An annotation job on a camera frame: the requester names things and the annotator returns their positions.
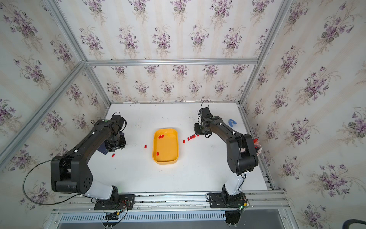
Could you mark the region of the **yellow plastic storage tray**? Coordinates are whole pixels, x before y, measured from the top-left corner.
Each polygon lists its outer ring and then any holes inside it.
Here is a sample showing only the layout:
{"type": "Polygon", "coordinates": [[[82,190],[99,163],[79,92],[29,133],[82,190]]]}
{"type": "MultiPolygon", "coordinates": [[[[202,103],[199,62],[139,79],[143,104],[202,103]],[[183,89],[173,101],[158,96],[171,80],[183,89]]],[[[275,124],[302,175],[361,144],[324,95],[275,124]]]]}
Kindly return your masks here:
{"type": "Polygon", "coordinates": [[[174,164],[179,158],[178,132],[173,128],[159,129],[153,137],[153,160],[159,165],[174,164]]]}

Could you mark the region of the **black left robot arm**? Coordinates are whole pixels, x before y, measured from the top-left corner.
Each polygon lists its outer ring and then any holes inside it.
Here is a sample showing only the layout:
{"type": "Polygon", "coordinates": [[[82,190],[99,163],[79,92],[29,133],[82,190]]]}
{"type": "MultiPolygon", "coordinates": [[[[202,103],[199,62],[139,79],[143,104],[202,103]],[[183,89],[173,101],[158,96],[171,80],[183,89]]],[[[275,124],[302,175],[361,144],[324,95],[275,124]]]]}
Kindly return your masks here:
{"type": "Polygon", "coordinates": [[[123,149],[126,146],[123,133],[126,126],[126,120],[120,115],[114,114],[111,119],[100,119],[74,148],[63,156],[55,156],[49,160],[52,190],[118,202],[117,187],[94,180],[88,163],[97,151],[105,154],[123,149]]]}

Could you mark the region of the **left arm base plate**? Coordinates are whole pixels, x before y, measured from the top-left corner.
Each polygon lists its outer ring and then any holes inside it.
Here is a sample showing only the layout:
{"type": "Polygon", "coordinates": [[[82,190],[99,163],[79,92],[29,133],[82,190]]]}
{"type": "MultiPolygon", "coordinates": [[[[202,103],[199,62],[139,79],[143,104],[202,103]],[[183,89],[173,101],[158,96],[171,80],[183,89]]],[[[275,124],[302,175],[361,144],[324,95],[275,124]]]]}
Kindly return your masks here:
{"type": "Polygon", "coordinates": [[[131,210],[135,201],[134,194],[119,195],[117,200],[96,200],[94,210],[123,210],[127,208],[131,210]]]}

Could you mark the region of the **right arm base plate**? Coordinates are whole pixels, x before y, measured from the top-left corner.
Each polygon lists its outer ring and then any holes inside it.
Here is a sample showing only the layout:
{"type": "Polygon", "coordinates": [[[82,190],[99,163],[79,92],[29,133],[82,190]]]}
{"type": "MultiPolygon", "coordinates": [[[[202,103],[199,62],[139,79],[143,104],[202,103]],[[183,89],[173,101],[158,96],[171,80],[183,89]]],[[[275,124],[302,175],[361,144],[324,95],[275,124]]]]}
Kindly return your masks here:
{"type": "Polygon", "coordinates": [[[212,209],[235,208],[242,210],[248,206],[248,199],[243,192],[239,192],[233,196],[228,195],[225,191],[221,193],[208,192],[206,194],[206,200],[212,209]]]}

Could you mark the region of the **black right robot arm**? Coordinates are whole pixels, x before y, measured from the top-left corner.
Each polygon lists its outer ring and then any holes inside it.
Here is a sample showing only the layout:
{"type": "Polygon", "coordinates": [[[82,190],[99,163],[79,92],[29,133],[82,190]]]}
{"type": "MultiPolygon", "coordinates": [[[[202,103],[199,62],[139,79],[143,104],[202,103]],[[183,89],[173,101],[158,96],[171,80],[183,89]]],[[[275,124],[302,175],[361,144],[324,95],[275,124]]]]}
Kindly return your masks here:
{"type": "Polygon", "coordinates": [[[216,134],[226,144],[226,159],[230,170],[235,174],[223,185],[224,195],[234,197],[241,193],[244,174],[252,172],[259,164],[254,140],[250,134],[233,130],[218,117],[213,116],[194,124],[194,133],[209,138],[216,134]]]}

